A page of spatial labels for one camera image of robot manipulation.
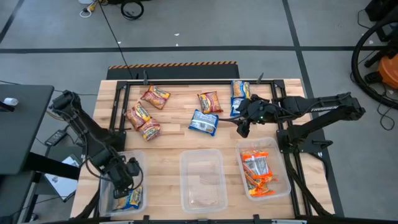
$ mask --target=plastic bin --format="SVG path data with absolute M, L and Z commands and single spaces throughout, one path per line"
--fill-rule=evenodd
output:
M 101 188 L 99 195 L 99 214 L 102 217 L 112 217 L 116 215 L 130 215 L 142 212 L 147 206 L 147 181 L 146 181 L 146 159 L 145 153 L 139 150 L 120 152 L 120 155 L 126 156 L 126 161 L 130 158 L 135 157 L 142 169 L 144 179 L 142 180 L 142 202 L 139 209 L 128 208 L 124 210 L 113 211 L 115 206 L 118 204 L 118 200 L 113 198 L 113 184 L 106 180 L 101 180 Z M 134 184 L 138 184 L 141 181 L 141 174 L 137 177 L 133 177 Z
M 218 212 L 228 206 L 223 156 L 217 149 L 180 155 L 181 206 L 187 213 Z
M 241 152 L 258 149 L 264 152 L 268 152 L 267 164 L 272 171 L 274 177 L 277 181 L 271 181 L 267 183 L 267 187 L 274 190 L 275 193 L 272 195 L 265 195 L 263 197 L 252 197 L 249 193 L 248 185 L 246 184 L 246 178 L 243 172 L 243 165 L 241 159 Z M 244 186 L 244 191 L 249 199 L 253 201 L 267 200 L 272 198 L 278 198 L 286 196 L 290 193 L 290 183 L 287 178 L 285 164 L 280 155 L 278 145 L 273 138 L 262 138 L 256 141 L 242 141 L 236 145 L 236 157 L 238 159 L 239 168 L 241 170 L 242 181 Z

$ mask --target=clear plastic container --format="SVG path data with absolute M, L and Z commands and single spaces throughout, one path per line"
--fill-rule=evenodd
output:
M 269 169 L 272 171 L 273 176 L 277 179 L 276 181 L 270 181 L 267 183 L 267 188 L 273 190 L 274 193 L 271 195 L 265 195 L 263 197 L 252 197 L 249 193 L 246 178 L 243 172 L 243 165 L 241 159 L 241 153 L 248 150 L 261 150 L 268 153 L 266 162 Z M 239 168 L 241 170 L 243 187 L 246 195 L 253 201 L 267 200 L 272 198 L 278 198 L 286 196 L 290 193 L 290 183 L 287 178 L 285 164 L 280 155 L 278 145 L 273 138 L 262 138 L 256 141 L 241 141 L 236 145 L 236 157 L 238 159 Z
M 218 212 L 228 206 L 223 156 L 217 149 L 180 155 L 181 206 L 187 213 Z
M 120 155 L 126 156 L 126 161 L 130 158 L 135 157 L 139 163 L 139 166 L 142 169 L 142 173 L 144 174 L 144 179 L 142 180 L 142 202 L 140 204 L 139 209 L 135 208 L 127 208 L 124 210 L 116 210 L 114 211 L 116 205 L 118 204 L 118 200 L 113 198 L 113 184 L 106 180 L 101 180 L 101 188 L 99 195 L 99 214 L 102 217 L 112 217 L 116 215 L 130 215 L 142 212 L 147 206 L 147 181 L 146 181 L 146 159 L 144 152 L 140 150 L 135 151 L 127 151 L 120 152 Z M 141 181 L 141 174 L 137 177 L 133 177 L 134 184 L 138 184 Z

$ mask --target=orange and black caution tape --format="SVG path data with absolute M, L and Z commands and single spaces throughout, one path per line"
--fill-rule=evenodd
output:
M 156 63 L 129 65 L 129 68 L 150 68 L 150 67 L 172 67 L 172 66 L 192 66 L 192 65 L 236 65 L 236 62 L 186 62 L 186 63 Z M 112 65 L 108 69 L 127 68 L 127 65 Z

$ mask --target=wooden table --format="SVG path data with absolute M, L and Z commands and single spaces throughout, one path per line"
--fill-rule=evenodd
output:
M 304 96 L 299 79 L 286 79 L 285 86 L 288 95 Z M 103 128 L 109 127 L 117 81 L 102 81 L 94 111 L 94 120 Z M 135 215 L 114 217 L 115 220 L 142 220 L 144 215 L 150 215 L 151 220 L 179 220 L 179 219 L 251 219 L 253 214 L 260 218 L 293 218 L 290 195 L 275 200 L 253 202 L 246 197 L 235 146 L 243 139 L 237 132 L 236 126 L 228 122 L 220 122 L 215 137 L 188 129 L 192 114 L 196 108 L 200 109 L 198 93 L 217 91 L 221 107 L 224 112 L 221 118 L 229 118 L 231 111 L 230 85 L 162 85 L 162 90 L 171 93 L 171 97 L 163 110 L 158 110 L 139 98 L 148 86 L 132 86 L 129 92 L 128 108 L 138 101 L 148 113 L 160 122 L 162 135 L 145 142 L 142 136 L 134 130 L 127 131 L 125 151 L 139 149 L 145 152 L 147 162 L 147 207 Z M 251 93 L 262 98 L 272 98 L 269 85 L 251 85 Z M 123 95 L 119 99 L 119 107 L 123 102 Z M 119 124 L 121 110 L 118 111 L 116 128 Z M 309 115 L 303 116 L 294 123 L 301 124 L 310 120 Z M 125 128 L 132 127 L 126 121 Z M 266 136 L 275 138 L 276 124 L 252 125 L 248 139 L 259 139 Z M 180 201 L 180 166 L 179 155 L 191 149 L 219 149 L 223 155 L 226 188 L 228 193 L 227 209 L 217 213 L 191 214 L 184 213 Z M 323 164 L 309 156 L 302 154 L 302 165 L 307 186 L 323 205 L 333 213 L 333 205 L 326 182 Z M 73 203 L 71 217 L 78 215 L 92 198 L 98 188 L 98 179 L 90 175 L 83 167 L 80 172 L 78 188 Z M 300 211 L 304 214 L 303 200 L 298 187 L 298 202 Z

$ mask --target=black desk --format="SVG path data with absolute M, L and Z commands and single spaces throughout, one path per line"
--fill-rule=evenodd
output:
M 13 112 L 0 112 L 0 217 L 22 208 L 35 170 L 78 178 L 77 167 L 30 151 L 53 90 L 47 85 L 0 85 L 1 101 L 7 97 L 19 101 Z

